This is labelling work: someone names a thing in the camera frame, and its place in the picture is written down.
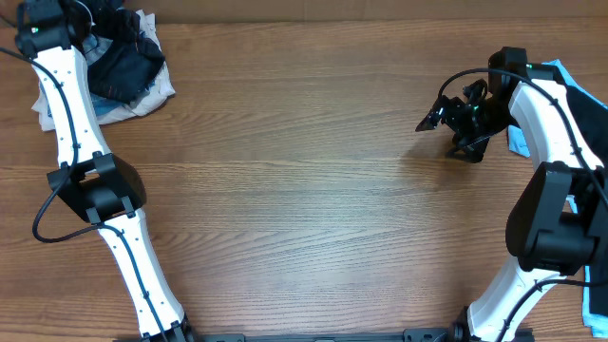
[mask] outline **white cloth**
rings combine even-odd
[[[161,42],[156,36],[155,15],[145,15],[141,9],[137,11],[137,14],[141,19],[140,31],[145,34],[145,37],[150,38],[159,46],[159,48],[161,48]],[[161,71],[159,71],[159,74],[154,79],[149,91],[147,91],[144,96],[130,104],[122,104],[104,115],[97,116],[97,123],[111,124],[136,116],[144,116],[161,106],[162,103],[173,94],[175,94],[175,89],[171,86],[169,69],[165,62]],[[55,129],[55,124],[49,113],[47,97],[42,89],[40,89],[38,100],[31,109],[38,112],[38,121],[40,122],[43,131]]]

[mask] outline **blue fabric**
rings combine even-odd
[[[530,158],[530,150],[528,149],[523,131],[521,128],[510,125],[508,128],[509,150],[526,158]]]

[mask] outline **wire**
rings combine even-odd
[[[470,70],[461,71],[461,72],[453,75],[452,77],[448,78],[447,81],[445,81],[442,84],[441,88],[439,89],[438,96],[441,98],[442,95],[444,94],[444,90],[446,89],[447,85],[449,85],[452,81],[456,80],[457,78],[468,75],[468,74],[481,73],[481,72],[497,73],[497,74],[502,74],[505,76],[513,77],[516,80],[519,80],[529,86],[532,86],[535,90],[540,92],[540,94],[542,94],[542,96],[544,96],[547,100],[549,100],[549,103],[551,103],[551,105],[554,106],[558,110],[558,113],[560,114],[561,120],[563,121],[563,125],[565,126],[566,132],[568,134],[568,139],[570,140],[570,143],[572,144],[572,148],[574,150],[574,155],[577,157],[577,160],[579,161],[580,166],[589,175],[594,188],[598,192],[600,200],[603,202],[603,204],[606,206],[606,208],[608,208],[608,198],[606,197],[606,194],[604,193],[603,189],[601,188],[601,185],[599,184],[598,179],[596,178],[593,171],[589,167],[589,164],[587,164],[584,157],[582,156],[582,149],[579,147],[579,144],[575,137],[574,131],[572,129],[572,125],[570,124],[568,117],[566,116],[565,112],[563,111],[563,108],[561,107],[561,105],[559,104],[557,99],[553,98],[548,92],[546,92],[539,85],[537,85],[537,84],[533,83],[531,80],[528,80],[528,79],[524,78],[523,76],[518,75],[513,72],[500,70],[500,69],[487,68],[487,67],[480,67],[480,68],[474,68],[474,69],[470,69]],[[577,281],[577,280],[570,280],[570,279],[548,279],[548,280],[539,281],[534,288],[528,290],[520,298],[520,300],[518,300],[518,302],[515,304],[515,306],[509,313],[508,317],[504,321],[503,328],[501,329],[501,332],[500,332],[498,338],[496,339],[496,342],[503,341],[503,338],[506,335],[506,332],[508,331],[511,322],[513,321],[513,318],[517,314],[517,311],[522,307],[523,303],[525,303],[525,301],[528,298],[530,298],[530,296],[532,296],[533,293],[535,293],[536,291],[542,291],[543,286],[550,285],[550,284],[561,284],[561,285],[580,286],[580,287],[599,287],[599,286],[608,285],[608,278],[604,279],[602,281],[597,281],[597,282],[585,282],[585,281]]]
[[[150,312],[154,316],[154,320],[156,321],[156,324],[159,326],[159,330],[161,331],[162,339],[165,342],[168,342],[167,337],[164,333],[164,328],[162,327],[161,320],[159,319],[159,315],[157,314],[156,310],[154,309],[154,305],[152,304],[152,301],[150,300],[150,294],[145,289],[145,286],[143,285],[142,275],[140,274],[140,270],[137,267],[137,262],[135,261],[135,257],[133,256],[133,251],[131,251],[131,248],[129,247],[128,243],[126,242],[126,239],[124,238],[124,234],[122,232],[120,232],[118,229],[116,229],[112,226],[109,226],[106,224],[98,224],[98,225],[93,225],[90,227],[83,228],[81,230],[67,234],[62,237],[48,238],[48,237],[42,237],[38,233],[38,225],[40,224],[40,220],[42,219],[42,216],[44,215],[44,213],[46,212],[46,210],[48,209],[48,207],[50,206],[52,201],[55,199],[55,197],[57,197],[57,194],[62,190],[62,188],[64,186],[66,186],[67,181],[70,179],[70,177],[74,173],[74,169],[75,169],[74,165],[76,165],[76,163],[78,162],[78,149],[80,148],[80,145],[78,144],[78,140],[76,139],[76,129],[74,128],[74,121],[72,119],[72,113],[69,110],[69,104],[67,103],[66,94],[62,90],[62,85],[57,81],[57,79],[52,75],[52,73],[50,73],[50,71],[48,71],[44,66],[41,66],[39,63],[31,60],[30,58],[26,58],[14,51],[11,51],[4,47],[0,47],[0,52],[4,52],[4,53],[8,54],[9,56],[15,57],[17,59],[20,59],[26,63],[29,63],[29,64],[39,68],[53,82],[53,84],[55,85],[55,88],[57,89],[57,91],[59,92],[59,95],[61,96],[61,100],[64,103],[64,107],[66,108],[67,122],[69,125],[69,133],[70,133],[71,139],[72,139],[72,149],[74,150],[74,156],[72,159],[72,163],[69,166],[67,166],[68,171],[67,171],[66,175],[59,183],[59,186],[57,186],[57,188],[55,188],[55,190],[53,190],[50,193],[47,200],[45,200],[43,205],[40,207],[40,210],[38,210],[38,214],[36,214],[36,217],[34,218],[34,222],[32,223],[32,226],[31,226],[31,232],[33,233],[34,237],[37,240],[44,242],[44,243],[55,243],[55,242],[67,241],[71,238],[76,238],[77,236],[82,235],[84,233],[96,231],[99,229],[107,229],[107,230],[114,232],[116,234],[116,236],[121,239],[126,252],[129,254],[131,264],[133,265],[133,271],[135,272],[135,277],[137,278],[137,281],[140,285],[140,289],[142,290],[142,296],[145,299],[145,301],[147,302],[148,307],[150,308]]]

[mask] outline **wooden table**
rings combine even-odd
[[[446,326],[504,263],[506,218],[533,172],[504,134],[482,163],[466,164],[444,159],[447,127],[414,133],[441,83],[502,46],[523,47],[531,61],[560,58],[608,101],[602,18],[163,25],[158,34],[177,96],[104,135],[143,178],[155,250],[200,333]],[[12,36],[0,30],[1,44]],[[31,236],[55,137],[29,110],[30,67],[0,56],[0,75],[0,340],[136,334],[97,234],[54,245]],[[83,226],[57,201],[42,232]],[[524,326],[540,341],[590,339],[581,292],[556,288]]]

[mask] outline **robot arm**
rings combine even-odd
[[[594,168],[602,167],[602,162],[587,146],[570,113],[565,86],[555,81],[533,82],[562,104],[587,163]],[[572,168],[580,168],[579,161],[572,154],[570,140],[557,110],[536,89],[518,83],[509,102],[509,111],[523,131],[535,170],[542,162],[557,161]],[[480,337],[482,341],[496,341],[504,321],[523,294],[540,281],[560,278],[565,278],[565,275],[561,275],[559,271],[540,268],[524,271],[518,258],[510,256],[484,294],[469,306],[466,316],[470,334]],[[520,323],[553,286],[554,284],[543,287],[542,291],[536,291],[525,301],[511,321],[503,341],[515,338],[515,331]]]
[[[494,54],[489,65],[530,80],[558,100],[583,159],[598,170],[596,177],[603,180],[603,164],[580,134],[571,113],[577,108],[569,107],[567,89],[557,68],[530,65],[525,50],[512,47]],[[488,89],[493,97],[486,100]],[[573,153],[558,110],[537,89],[496,73],[489,75],[489,85],[479,80],[465,87],[465,95],[466,103],[458,98],[450,100],[440,92],[416,130],[447,124],[455,132],[456,145],[448,155],[456,157],[456,152],[462,152],[461,159],[480,162],[489,137],[508,124],[518,124],[536,173],[507,222],[506,245],[512,256],[484,294],[454,323],[451,340],[498,341],[506,323],[509,325],[501,340],[517,340],[518,326],[553,285],[534,292],[507,322],[518,301],[536,289],[537,283],[571,276],[582,265],[602,256],[607,239],[602,225],[608,217],[598,194],[590,190],[591,181]],[[567,196],[574,197],[578,214],[562,212]]]
[[[83,11],[83,6],[80,2],[27,2],[30,23],[20,27],[16,38],[22,53],[53,74],[71,111],[79,148],[75,165],[70,165],[74,148],[60,93],[46,73],[35,66],[57,134],[60,169],[49,173],[48,181],[54,190],[66,176],[67,167],[74,168],[59,197],[84,221],[111,226],[122,233],[118,236],[111,230],[98,230],[116,258],[135,306],[141,336],[147,341],[163,340],[166,336],[170,341],[185,342],[184,336],[194,332],[190,332],[184,310],[171,293],[152,248],[142,209],[145,203],[142,181],[134,168],[111,153],[97,124],[88,90],[87,64],[79,49],[80,38],[70,35],[89,27],[90,21],[83,20],[83,16],[88,19],[90,12]],[[65,27],[75,23],[79,24],[78,29]],[[94,172],[98,178],[85,180],[85,175]],[[144,275],[142,286],[136,272]]]

